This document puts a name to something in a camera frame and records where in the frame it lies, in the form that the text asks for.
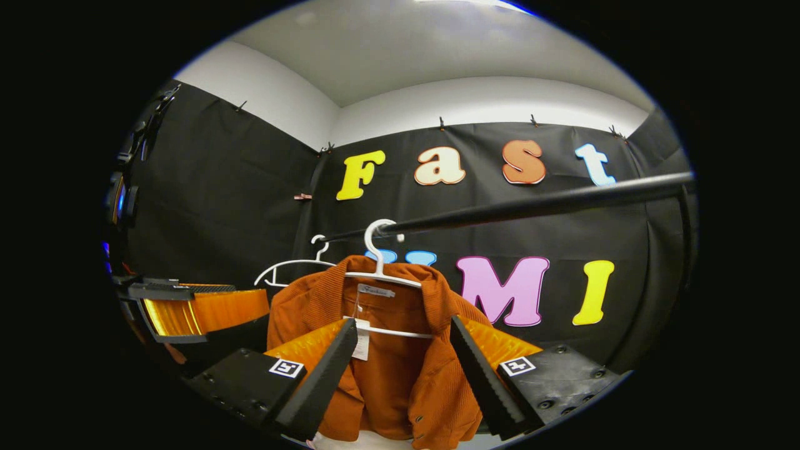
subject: black metal rod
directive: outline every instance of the black metal rod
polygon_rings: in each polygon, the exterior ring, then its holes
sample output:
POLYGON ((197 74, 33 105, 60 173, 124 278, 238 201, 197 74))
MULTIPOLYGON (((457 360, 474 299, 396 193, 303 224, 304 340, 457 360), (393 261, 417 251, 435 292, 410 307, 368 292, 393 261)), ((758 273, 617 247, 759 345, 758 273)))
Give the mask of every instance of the black metal rod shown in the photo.
MULTIPOLYGON (((378 227, 375 231, 375 237, 469 227, 483 223, 567 214, 593 208, 616 207, 650 200, 668 199, 681 195, 684 187, 692 191, 694 185, 694 175, 691 172, 684 172, 675 175, 659 175, 644 179, 621 181, 608 186, 582 187, 537 195, 532 199, 499 203, 486 207, 465 208, 423 219, 412 219, 393 225, 384 225, 378 227)), ((355 236, 363 237, 365 230, 332 235, 320 239, 320 241, 333 242, 355 236)))

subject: pink letter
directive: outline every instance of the pink letter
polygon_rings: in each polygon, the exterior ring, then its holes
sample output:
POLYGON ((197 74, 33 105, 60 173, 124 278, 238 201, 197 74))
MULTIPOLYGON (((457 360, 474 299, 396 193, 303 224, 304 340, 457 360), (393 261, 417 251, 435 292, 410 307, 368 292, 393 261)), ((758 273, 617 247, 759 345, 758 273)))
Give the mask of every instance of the pink letter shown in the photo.
POLYGON ((455 265, 464 274, 461 297, 476 307, 480 301, 491 323, 497 322, 512 302, 511 313, 503 319, 506 325, 530 327, 542 321, 539 295, 545 271, 550 267, 547 259, 535 256, 520 259, 503 285, 492 263, 483 256, 467 256, 455 265))

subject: corduroy jacket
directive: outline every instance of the corduroy jacket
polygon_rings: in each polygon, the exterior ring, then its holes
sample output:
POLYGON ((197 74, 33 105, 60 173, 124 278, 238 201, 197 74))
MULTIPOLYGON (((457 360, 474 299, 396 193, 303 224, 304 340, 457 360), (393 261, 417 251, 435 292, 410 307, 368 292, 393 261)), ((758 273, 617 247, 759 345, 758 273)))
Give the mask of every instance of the corduroy jacket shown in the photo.
POLYGON ((283 288, 270 307, 267 349, 345 315, 369 320, 371 327, 433 335, 420 339, 370 332, 367 361, 350 359, 319 432, 354 441, 359 430, 371 430, 389 439, 413 439, 412 446, 420 450, 456 448, 459 441, 473 438, 482 414, 450 344, 450 317, 459 314, 491 323, 451 291, 445 277, 432 267, 384 265, 384 274, 418 281, 422 289, 345 277, 349 271, 374 272, 375 265, 365 256, 349 256, 283 288), (395 295, 358 292, 360 283, 395 295))

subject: white plastic hanger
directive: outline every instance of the white plastic hanger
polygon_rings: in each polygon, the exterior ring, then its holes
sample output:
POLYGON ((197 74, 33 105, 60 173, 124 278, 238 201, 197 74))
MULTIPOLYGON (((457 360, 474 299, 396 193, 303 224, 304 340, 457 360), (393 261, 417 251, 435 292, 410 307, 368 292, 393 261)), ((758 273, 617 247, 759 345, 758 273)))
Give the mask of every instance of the white plastic hanger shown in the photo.
MULTIPOLYGON (((422 283, 419 283, 418 281, 412 281, 410 279, 398 278, 398 277, 395 277, 395 276, 388 276, 388 275, 384 275, 383 274, 383 253, 380 250, 378 250, 375 245, 372 244, 372 234, 375 232, 375 229, 378 228, 379 226, 381 226, 381 225, 390 225, 392 223, 395 223, 395 221, 389 220, 389 219, 379 219, 379 220, 376 220, 376 221, 372 222, 366 228, 366 231, 364 232, 364 245, 366 245, 366 248, 369 251, 371 251, 373 255, 375 255, 375 258, 378 261, 377 267, 375 268, 375 272, 374 273, 347 272, 345 274, 345 276, 346 277, 350 277, 350 278, 358 277, 358 278, 377 279, 377 280, 380 280, 380 281, 387 281, 389 283, 403 284, 405 286, 418 287, 418 288, 422 289, 422 283)), ((398 241, 402 242, 404 240, 404 238, 405 238, 405 236, 398 235, 398 241)), ((422 334, 422 333, 409 333, 409 332, 405 332, 405 331, 386 330, 386 329, 383 329, 383 328, 367 327, 367 326, 364 326, 364 325, 361 325, 361 324, 358 324, 358 323, 356 324, 356 327, 359 328, 359 329, 362 329, 362 330, 374 331, 376 333, 382 333, 384 335, 397 335, 397 336, 415 337, 415 338, 423 338, 423 339, 431 339, 431 338, 433 338, 433 335, 426 335, 426 334, 422 334)))
MULTIPOLYGON (((323 236, 323 235, 316 235, 313 238, 311 238, 311 243, 316 243, 317 239, 324 238, 324 237, 325 236, 323 236)), ((319 258, 322 256, 322 253, 325 253, 325 251, 328 249, 328 245, 330 245, 330 243, 325 243, 325 246, 322 248, 322 250, 317 252, 317 259, 292 259, 291 261, 284 261, 282 263, 275 264, 274 266, 272 266, 272 267, 266 269, 265 271, 261 272, 261 275, 259 275, 258 278, 255 279, 255 282, 253 283, 253 285, 254 286, 258 286, 258 282, 261 281, 261 278, 264 275, 270 273, 270 271, 272 271, 272 282, 270 282, 268 279, 265 279, 264 283, 267 283, 270 286, 275 286, 275 287, 286 287, 286 286, 289 286, 288 284, 280 284, 280 283, 276 283, 275 282, 275 278, 277 277, 277 272, 278 272, 276 269, 278 267, 281 267, 281 266, 286 266, 287 264, 292 264, 292 263, 316 263, 316 264, 324 264, 326 266, 335 266, 336 264, 332 264, 332 263, 328 263, 327 261, 320 261, 319 260, 319 258)))

